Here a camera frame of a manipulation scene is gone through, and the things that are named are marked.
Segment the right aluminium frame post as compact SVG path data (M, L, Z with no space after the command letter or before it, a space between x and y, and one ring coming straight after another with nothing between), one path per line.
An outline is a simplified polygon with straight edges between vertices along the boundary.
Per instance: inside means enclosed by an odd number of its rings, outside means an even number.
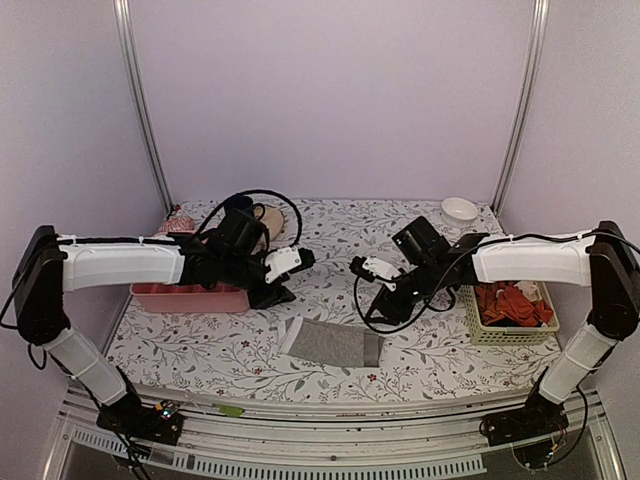
M528 39L527 52L524 62L523 77L516 104L512 127L502 162L498 183L492 198L491 209L499 217L506 205L511 181L514 177L516 165L524 138L529 111L535 90L536 80L540 68L544 49L546 27L548 23L550 1L535 0L531 28Z

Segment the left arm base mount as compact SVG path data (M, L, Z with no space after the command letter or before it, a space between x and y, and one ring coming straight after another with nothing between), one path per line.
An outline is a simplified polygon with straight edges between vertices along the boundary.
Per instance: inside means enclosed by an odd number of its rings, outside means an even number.
M184 421L171 408L144 406L136 395L127 394L111 405L99 403L96 424L123 437L176 446Z

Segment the left aluminium frame post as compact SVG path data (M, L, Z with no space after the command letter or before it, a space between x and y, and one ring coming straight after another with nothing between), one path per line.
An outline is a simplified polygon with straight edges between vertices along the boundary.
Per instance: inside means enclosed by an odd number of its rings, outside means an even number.
M130 2L127 0L113 1L116 29L122 50L125 71L131 91L134 111L142 136L147 160L149 163L153 183L157 190L161 204L167 213L173 210L173 199L169 184L162 165L159 149L153 131L151 115L149 113L143 79L139 65L136 42L133 30Z

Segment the red white striped cloth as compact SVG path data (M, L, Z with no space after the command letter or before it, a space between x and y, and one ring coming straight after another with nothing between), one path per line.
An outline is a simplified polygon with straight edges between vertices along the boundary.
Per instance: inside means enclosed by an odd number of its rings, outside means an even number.
M188 233L196 230L196 223L193 218L187 215L172 215L165 220L158 228L157 235L169 233Z

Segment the beige plush toy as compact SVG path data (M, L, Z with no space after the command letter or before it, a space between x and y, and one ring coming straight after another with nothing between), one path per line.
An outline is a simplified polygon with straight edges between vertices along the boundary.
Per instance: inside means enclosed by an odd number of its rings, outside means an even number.
M254 217L267 228L270 240L276 239L282 233L285 225L285 216L279 208L256 204L254 206Z

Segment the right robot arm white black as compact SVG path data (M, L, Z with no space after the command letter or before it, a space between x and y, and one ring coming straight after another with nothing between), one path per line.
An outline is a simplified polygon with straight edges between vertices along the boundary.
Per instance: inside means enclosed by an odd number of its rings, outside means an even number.
M524 435L537 436L552 424L581 381L639 325L636 248L612 221L560 237L475 233L450 243L426 218L418 217L392 240L412 270L401 272L373 257L357 257L350 264L357 277L383 284L361 316L380 334L407 328L417 319L415 305L429 304L448 287L526 280L590 288L591 310L584 325L518 412L517 427Z

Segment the pale green plastic basket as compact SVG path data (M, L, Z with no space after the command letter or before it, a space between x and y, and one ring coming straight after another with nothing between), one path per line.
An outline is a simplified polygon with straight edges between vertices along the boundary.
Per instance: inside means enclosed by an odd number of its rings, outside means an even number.
M471 343L492 346L539 345L555 335L560 325L547 286L542 282L535 282L535 286L537 300L544 301L552 313L548 323L536 327L483 325L475 288L462 286L459 296L466 310L464 324L469 331Z

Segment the orange clothes in basket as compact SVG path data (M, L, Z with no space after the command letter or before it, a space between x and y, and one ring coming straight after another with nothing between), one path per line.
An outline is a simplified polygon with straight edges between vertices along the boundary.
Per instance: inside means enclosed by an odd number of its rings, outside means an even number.
M480 322L486 327L548 326L554 311L536 282L496 282L474 287Z

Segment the grey boxer underwear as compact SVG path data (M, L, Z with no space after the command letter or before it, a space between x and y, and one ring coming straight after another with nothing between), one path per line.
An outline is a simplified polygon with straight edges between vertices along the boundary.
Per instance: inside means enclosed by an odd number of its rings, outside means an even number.
M294 317L277 324L283 355L340 368L377 368L384 338L361 327Z

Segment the green tape scrap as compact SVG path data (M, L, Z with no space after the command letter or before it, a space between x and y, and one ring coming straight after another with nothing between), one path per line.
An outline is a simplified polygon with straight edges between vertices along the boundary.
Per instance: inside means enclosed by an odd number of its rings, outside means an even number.
M222 414L231 418L239 418L244 414L244 409L228 404L214 404L214 407Z

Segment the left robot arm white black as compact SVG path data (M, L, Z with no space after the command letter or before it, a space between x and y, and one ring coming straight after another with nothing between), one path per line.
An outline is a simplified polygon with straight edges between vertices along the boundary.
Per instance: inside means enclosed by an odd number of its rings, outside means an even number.
M268 308L293 300L285 279L314 261L297 245L258 250L258 242L269 240L261 221L237 209L215 228L159 237L77 238L41 226L14 274L6 302L15 309L11 327L80 382L126 433L141 433L149 423L146 408L126 376L72 328L64 294L140 283L223 284L246 291L252 308Z

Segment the dark blue mug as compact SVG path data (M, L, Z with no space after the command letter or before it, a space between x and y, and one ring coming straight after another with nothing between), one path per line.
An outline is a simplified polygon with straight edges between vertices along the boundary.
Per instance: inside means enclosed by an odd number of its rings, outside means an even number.
M264 204L255 202L250 196L244 194L235 194L227 198L223 202L223 210L225 213L239 210L251 214L257 220L262 220L266 214L266 206Z

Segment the white bowl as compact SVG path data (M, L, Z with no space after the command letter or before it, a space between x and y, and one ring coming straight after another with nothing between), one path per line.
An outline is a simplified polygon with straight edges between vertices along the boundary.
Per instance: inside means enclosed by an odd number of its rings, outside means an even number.
M479 215L477 207L472 202L458 197L444 199L440 208L444 222L456 228L471 225Z

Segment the floral tablecloth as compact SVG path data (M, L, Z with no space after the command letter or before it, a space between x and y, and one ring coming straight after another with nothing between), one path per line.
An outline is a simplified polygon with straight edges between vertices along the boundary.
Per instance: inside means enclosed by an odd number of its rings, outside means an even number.
M133 299L107 357L134 382L188 393L277 402L390 403L455 399L529 388L559 355L539 345L472 342L463 300L442 292L406 330L377 337L361 314L377 286L357 280L350 261L406 260L392 236L426 218L448 240L435 202L297 200L273 206L284 216L276 245L298 240L312 268L289 281L292 302L243 313L151 313Z

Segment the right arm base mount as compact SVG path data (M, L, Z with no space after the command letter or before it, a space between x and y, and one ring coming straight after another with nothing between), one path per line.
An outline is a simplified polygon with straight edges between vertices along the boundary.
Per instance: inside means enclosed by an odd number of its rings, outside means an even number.
M562 404L531 397L522 407L485 415L479 433L490 446L497 446L561 433L568 426Z

